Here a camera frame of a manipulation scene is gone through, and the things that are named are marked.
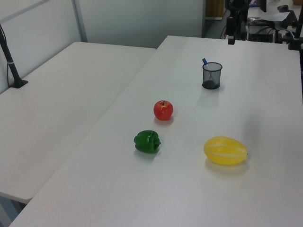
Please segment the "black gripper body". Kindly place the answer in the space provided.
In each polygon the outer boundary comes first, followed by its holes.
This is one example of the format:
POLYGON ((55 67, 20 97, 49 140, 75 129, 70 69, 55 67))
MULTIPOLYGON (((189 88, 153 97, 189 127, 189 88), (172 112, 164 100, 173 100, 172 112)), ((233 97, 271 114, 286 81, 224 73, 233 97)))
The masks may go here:
POLYGON ((235 36, 236 34, 236 18, 228 17, 226 20, 226 35, 235 36))

